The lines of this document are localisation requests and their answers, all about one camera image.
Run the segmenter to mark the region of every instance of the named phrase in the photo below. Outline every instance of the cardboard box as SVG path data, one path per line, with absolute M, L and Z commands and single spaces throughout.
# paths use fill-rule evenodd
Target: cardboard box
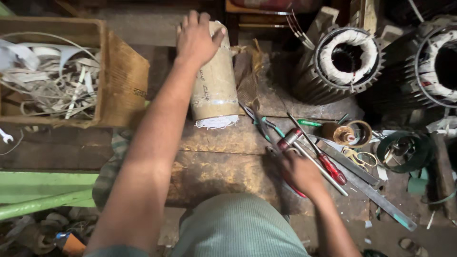
M 17 115 L 0 104 L 0 122 L 50 124 L 52 126 L 129 127 L 132 119 L 144 112 L 148 90 L 149 63 L 113 32 L 104 21 L 54 17 L 0 17 L 0 37 L 14 32 L 43 32 L 66 38 L 82 47 L 99 48 L 101 52 L 100 83 L 92 120 L 29 117 Z M 17 35 L 2 38 L 13 43 L 33 42 L 68 44 L 44 35 Z

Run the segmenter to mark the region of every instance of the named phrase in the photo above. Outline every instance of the screwdriver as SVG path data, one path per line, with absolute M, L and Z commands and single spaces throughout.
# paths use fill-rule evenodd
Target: screwdriver
M 325 153 L 323 153 L 319 149 L 319 147 L 317 147 L 317 145 L 308 137 L 308 134 L 306 134 L 306 132 L 303 130 L 303 128 L 300 126 L 300 124 L 298 124 L 297 120 L 290 113 L 287 113 L 287 115 L 293 121 L 295 126 L 297 126 L 299 129 L 301 129 L 306 140 L 308 140 L 308 142 L 312 145 L 314 150 L 316 150 L 316 154 L 317 154 L 319 161 L 322 163 L 322 165 L 327 170 L 327 172 L 330 174 L 330 176 L 332 176 L 332 178 L 335 179 L 335 181 L 337 181 L 338 184 L 340 184 L 342 186 L 346 185 L 347 179 L 344 176 L 344 174 L 335 166 L 335 164 L 332 161 L 330 161 L 330 158 Z
M 308 120 L 305 120 L 305 119 L 298 119 L 297 121 L 298 121 L 298 124 L 300 124 L 300 125 L 315 126 L 315 127 L 322 126 L 322 123 L 308 121 Z

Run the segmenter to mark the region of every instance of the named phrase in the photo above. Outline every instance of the person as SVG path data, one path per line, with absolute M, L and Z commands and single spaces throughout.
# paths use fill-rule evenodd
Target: person
M 87 245 L 88 257 L 148 256 L 159 237 L 171 169 L 198 70 L 215 55 L 227 31 L 209 34 L 210 16 L 191 11 L 178 26 L 177 57 L 151 102 Z M 314 203 L 324 231 L 324 252 L 361 256 L 317 167 L 291 156 L 287 172 Z M 247 193 L 204 201 L 180 225 L 171 256 L 308 256 L 286 219 L 265 200 Z

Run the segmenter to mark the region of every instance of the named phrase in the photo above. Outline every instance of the green shirt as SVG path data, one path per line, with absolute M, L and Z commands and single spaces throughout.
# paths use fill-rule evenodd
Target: green shirt
M 180 225 L 171 257 L 309 257 L 292 227 L 265 200 L 248 193 L 204 201 Z M 130 246 L 111 246 L 88 257 L 146 257 Z

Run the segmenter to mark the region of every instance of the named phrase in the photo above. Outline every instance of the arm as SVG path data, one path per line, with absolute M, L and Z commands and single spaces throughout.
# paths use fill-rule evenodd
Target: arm
M 288 156 L 286 177 L 315 205 L 323 231 L 324 255 L 332 257 L 361 257 L 335 204 L 323 184 L 322 175 L 310 160 Z
M 177 28 L 173 68 L 136 132 L 86 253 L 112 245 L 146 252 L 155 247 L 197 71 L 216 54 L 225 33 L 211 38 L 209 18 L 191 11 Z

